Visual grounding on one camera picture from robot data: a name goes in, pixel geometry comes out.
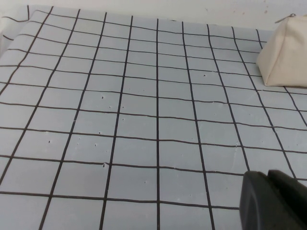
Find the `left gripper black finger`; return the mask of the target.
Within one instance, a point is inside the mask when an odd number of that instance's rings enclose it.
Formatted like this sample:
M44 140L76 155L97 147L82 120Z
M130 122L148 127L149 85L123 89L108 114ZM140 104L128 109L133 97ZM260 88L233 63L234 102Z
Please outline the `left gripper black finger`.
M245 172L239 213L244 230L305 230L307 188L279 170Z

